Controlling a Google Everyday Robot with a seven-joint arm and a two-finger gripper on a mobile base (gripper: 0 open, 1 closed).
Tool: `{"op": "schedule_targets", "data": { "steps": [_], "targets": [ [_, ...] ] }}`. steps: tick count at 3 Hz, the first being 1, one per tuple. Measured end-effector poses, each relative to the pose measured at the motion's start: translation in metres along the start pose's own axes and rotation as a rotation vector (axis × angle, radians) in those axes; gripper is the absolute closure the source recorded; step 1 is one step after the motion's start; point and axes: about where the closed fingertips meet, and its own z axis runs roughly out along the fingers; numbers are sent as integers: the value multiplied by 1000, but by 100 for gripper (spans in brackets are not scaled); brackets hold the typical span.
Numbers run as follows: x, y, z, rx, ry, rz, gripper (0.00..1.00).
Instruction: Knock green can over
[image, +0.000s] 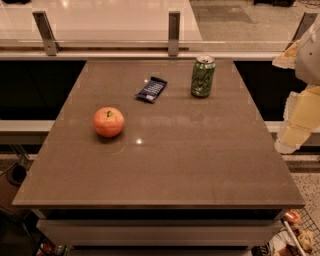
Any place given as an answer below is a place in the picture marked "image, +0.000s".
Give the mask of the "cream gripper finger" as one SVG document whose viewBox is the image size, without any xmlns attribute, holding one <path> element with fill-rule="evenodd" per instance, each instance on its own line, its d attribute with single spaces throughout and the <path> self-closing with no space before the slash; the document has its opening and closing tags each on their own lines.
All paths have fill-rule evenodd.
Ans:
<svg viewBox="0 0 320 256">
<path fill-rule="evenodd" d="M 300 93 L 291 92 L 283 118 L 275 148 L 281 154 L 291 154 L 320 126 L 320 86 L 308 85 Z"/>
<path fill-rule="evenodd" d="M 295 41 L 283 53 L 272 61 L 272 65 L 283 69 L 294 69 L 296 67 L 296 55 L 299 40 Z"/>
</svg>

